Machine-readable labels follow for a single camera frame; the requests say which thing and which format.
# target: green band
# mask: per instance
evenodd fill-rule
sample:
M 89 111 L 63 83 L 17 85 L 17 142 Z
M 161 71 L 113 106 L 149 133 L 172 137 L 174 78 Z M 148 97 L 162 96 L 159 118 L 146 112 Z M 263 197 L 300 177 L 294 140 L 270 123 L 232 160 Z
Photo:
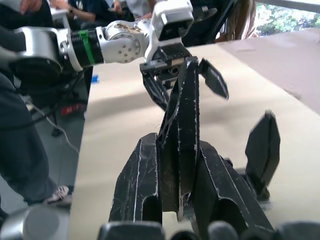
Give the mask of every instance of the green band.
M 79 31 L 79 36 L 82 39 L 86 54 L 88 56 L 89 62 L 91 65 L 95 64 L 94 55 L 92 54 L 90 43 L 89 43 L 89 36 L 87 31 Z

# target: person's leg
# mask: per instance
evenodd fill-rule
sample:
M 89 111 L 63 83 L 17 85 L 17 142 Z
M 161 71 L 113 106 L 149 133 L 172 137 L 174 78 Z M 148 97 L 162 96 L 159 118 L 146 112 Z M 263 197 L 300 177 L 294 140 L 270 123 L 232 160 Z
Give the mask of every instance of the person's leg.
M 14 88 L 2 73 L 0 88 L 0 127 L 32 122 L 26 105 L 11 92 Z M 0 132 L 0 174 L 29 205 L 43 202 L 55 192 L 57 186 L 49 178 L 47 154 L 34 125 Z
M 45 27 L 45 28 L 54 27 L 50 6 L 47 0 L 42 0 L 42 5 L 39 11 L 31 13 L 29 17 L 30 17 L 29 24 L 32 27 Z

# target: table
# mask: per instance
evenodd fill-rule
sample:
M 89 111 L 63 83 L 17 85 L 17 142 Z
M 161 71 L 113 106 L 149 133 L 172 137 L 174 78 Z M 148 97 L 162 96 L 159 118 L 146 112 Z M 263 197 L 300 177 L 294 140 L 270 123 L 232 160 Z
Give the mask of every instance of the table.
M 258 3 L 320 13 L 320 0 L 256 0 Z
M 320 182 L 319 115 L 219 44 L 190 51 L 221 71 L 230 93 L 229 101 L 224 101 L 200 81 L 200 139 L 229 157 L 235 167 L 243 167 L 249 131 L 265 110 L 272 110 L 281 136 L 280 164 L 269 187 L 273 207 L 266 215 L 274 226 L 319 220 L 320 188 L 315 186 Z M 259 55 L 256 60 L 268 63 Z M 294 60 L 300 60 L 298 55 L 291 56 Z M 94 69 L 100 83 L 92 86 L 89 98 L 71 209 L 71 240 L 96 239 L 100 226 L 108 221 L 117 177 L 139 138 L 159 131 L 164 113 L 143 87 L 141 62 Z M 287 77 L 295 75 L 288 72 Z M 188 222 L 176 223 L 172 213 L 165 213 L 163 222 L 167 236 L 177 229 L 191 229 Z
M 55 21 L 55 20 L 62 19 L 62 21 L 63 21 L 63 26 L 64 26 L 66 29 L 69 29 L 69 28 L 70 28 L 69 21 L 68 21 L 68 17 L 67 17 L 68 10 L 65 10 L 65 9 L 55 9 L 54 7 L 50 7 L 50 11 L 51 11 L 51 15 L 52 15 L 52 20 Z
M 219 46 L 320 114 L 319 28 L 222 42 Z M 257 56 L 267 64 L 261 64 Z

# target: black chair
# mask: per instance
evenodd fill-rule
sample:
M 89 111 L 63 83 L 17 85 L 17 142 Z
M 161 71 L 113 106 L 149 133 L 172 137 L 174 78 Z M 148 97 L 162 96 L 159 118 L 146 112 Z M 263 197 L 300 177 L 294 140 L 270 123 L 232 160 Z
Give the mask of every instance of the black chair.
M 186 47 L 211 44 L 217 34 L 231 15 L 238 0 L 191 0 L 193 8 L 206 7 L 208 10 L 216 9 L 216 13 L 207 19 L 195 22 L 188 34 L 182 39 Z

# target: jeans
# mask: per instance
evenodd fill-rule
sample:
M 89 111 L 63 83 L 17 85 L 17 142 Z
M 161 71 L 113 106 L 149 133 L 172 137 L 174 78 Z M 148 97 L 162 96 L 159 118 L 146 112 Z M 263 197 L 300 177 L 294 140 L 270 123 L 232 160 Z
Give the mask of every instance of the jeans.
M 30 123 L 26 105 L 12 92 L 14 87 L 2 73 L 0 89 L 0 128 Z M 49 178 L 48 157 L 34 125 L 0 131 L 0 175 L 28 205 L 40 203 L 54 193 L 57 186 Z

